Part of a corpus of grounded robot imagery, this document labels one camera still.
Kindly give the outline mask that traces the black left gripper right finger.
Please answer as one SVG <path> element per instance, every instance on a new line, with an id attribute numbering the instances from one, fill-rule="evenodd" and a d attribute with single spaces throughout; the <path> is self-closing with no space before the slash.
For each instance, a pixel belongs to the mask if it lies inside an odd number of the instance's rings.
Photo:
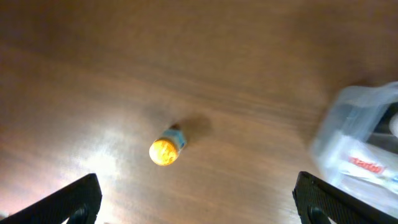
<path id="1" fill-rule="evenodd" d="M 292 194 L 303 224 L 397 224 L 397 218 L 305 171 L 298 173 Z"/>

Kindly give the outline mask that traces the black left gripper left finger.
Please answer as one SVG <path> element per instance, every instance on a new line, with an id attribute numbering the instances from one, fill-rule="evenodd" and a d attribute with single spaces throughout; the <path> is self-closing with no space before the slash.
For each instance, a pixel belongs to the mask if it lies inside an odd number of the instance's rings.
<path id="1" fill-rule="evenodd" d="M 2 224 L 94 224 L 102 193 L 97 175 L 88 174 L 29 207 L 1 220 Z"/>

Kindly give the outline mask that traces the white Panadol box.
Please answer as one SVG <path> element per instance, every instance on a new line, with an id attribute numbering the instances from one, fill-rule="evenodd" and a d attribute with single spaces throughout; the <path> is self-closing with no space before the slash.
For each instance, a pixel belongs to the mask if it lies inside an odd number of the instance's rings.
<path id="1" fill-rule="evenodd" d="M 392 216 L 397 215 L 397 156 L 343 136 L 331 145 L 329 183 Z"/>

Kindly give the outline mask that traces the gold lid small jar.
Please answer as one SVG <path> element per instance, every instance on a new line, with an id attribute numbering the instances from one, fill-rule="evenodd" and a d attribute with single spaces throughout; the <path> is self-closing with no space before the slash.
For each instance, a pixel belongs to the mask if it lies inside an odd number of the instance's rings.
<path id="1" fill-rule="evenodd" d="M 149 156 L 158 166 L 169 166 L 178 159 L 186 145 L 187 140 L 180 125 L 173 124 L 152 143 Z"/>

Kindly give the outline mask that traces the dark bottle white cap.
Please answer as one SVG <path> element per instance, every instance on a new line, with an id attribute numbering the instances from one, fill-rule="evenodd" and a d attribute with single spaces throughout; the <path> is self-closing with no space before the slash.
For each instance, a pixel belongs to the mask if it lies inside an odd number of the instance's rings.
<path id="1" fill-rule="evenodd" d="M 389 105 L 367 143 L 397 154 L 397 103 Z"/>

